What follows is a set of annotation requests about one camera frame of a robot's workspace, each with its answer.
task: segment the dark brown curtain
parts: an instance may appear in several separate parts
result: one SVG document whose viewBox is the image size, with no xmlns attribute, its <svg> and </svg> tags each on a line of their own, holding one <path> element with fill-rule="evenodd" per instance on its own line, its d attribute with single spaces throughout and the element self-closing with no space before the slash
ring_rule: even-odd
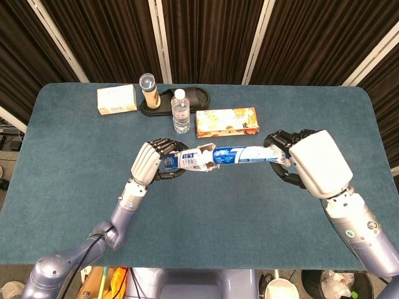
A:
<svg viewBox="0 0 399 299">
<path fill-rule="evenodd" d="M 162 82 L 148 1 L 42 2 L 91 82 Z"/>
<path fill-rule="evenodd" d="M 27 1 L 0 1 L 0 105 L 28 123 L 47 83 L 77 81 Z"/>
<path fill-rule="evenodd" d="M 360 82 L 372 99 L 391 168 L 399 166 L 399 45 Z"/>
<path fill-rule="evenodd" d="M 162 0 L 173 83 L 241 84 L 263 0 Z"/>
<path fill-rule="evenodd" d="M 251 84 L 340 85 L 398 21 L 397 0 L 277 0 Z"/>
</svg>

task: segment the bottle label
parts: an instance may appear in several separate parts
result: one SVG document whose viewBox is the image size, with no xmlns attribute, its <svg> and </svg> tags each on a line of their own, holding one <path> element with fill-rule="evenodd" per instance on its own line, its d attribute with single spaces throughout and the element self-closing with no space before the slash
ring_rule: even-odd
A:
<svg viewBox="0 0 399 299">
<path fill-rule="evenodd" d="M 190 117 L 190 111 L 188 109 L 182 112 L 173 111 L 173 117 L 177 118 L 178 120 L 184 120 Z"/>
</svg>

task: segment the table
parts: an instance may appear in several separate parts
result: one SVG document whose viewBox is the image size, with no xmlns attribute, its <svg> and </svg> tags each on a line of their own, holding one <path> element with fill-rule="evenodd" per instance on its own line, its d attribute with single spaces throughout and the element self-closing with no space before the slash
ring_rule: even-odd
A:
<svg viewBox="0 0 399 299">
<path fill-rule="evenodd" d="M 197 85 L 211 95 L 211 109 L 256 107 L 261 128 L 253 136 L 197 139 L 194 115 L 185 135 L 174 132 L 170 116 L 101 116 L 96 90 L 116 85 L 55 83 L 41 90 L 0 214 L 0 263 L 35 263 L 83 241 L 109 219 L 145 141 L 261 145 L 278 129 L 328 130 L 352 168 L 353 186 L 399 245 L 398 193 L 361 88 Z M 224 165 L 153 183 L 125 245 L 98 264 L 362 269 L 319 200 L 282 182 L 268 164 Z"/>
</svg>

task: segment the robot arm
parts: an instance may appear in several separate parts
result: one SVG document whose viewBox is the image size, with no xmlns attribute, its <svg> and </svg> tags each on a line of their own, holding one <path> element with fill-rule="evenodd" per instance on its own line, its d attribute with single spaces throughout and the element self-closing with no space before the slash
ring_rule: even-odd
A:
<svg viewBox="0 0 399 299">
<path fill-rule="evenodd" d="M 65 279 L 73 269 L 77 272 L 94 263 L 104 254 L 106 246 L 118 250 L 125 240 L 128 225 L 147 192 L 147 186 L 153 181 L 175 178 L 184 172 L 181 169 L 177 173 L 160 173 L 162 157 L 171 151 L 185 148 L 187 147 L 183 143 L 169 139 L 144 143 L 132 167 L 133 178 L 128 180 L 118 198 L 110 222 L 98 224 L 79 246 L 41 257 L 31 272 L 22 298 L 57 298 Z"/>
<path fill-rule="evenodd" d="M 266 137 L 264 146 L 274 144 L 289 154 L 298 174 L 280 164 L 273 170 L 288 183 L 307 189 L 327 201 L 326 216 L 363 266 L 378 277 L 393 277 L 378 299 L 399 294 L 399 251 L 362 197 L 349 186 L 353 174 L 332 137 L 325 130 L 300 133 L 278 131 Z"/>
</svg>

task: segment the cup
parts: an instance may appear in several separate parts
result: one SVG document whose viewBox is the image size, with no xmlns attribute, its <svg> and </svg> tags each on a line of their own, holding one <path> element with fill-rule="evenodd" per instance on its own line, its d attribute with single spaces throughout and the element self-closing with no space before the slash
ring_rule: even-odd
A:
<svg viewBox="0 0 399 299">
<path fill-rule="evenodd" d="M 153 74 L 145 73 L 139 79 L 147 106 L 156 109 L 161 105 L 161 98 L 156 90 L 155 78 Z"/>
</svg>

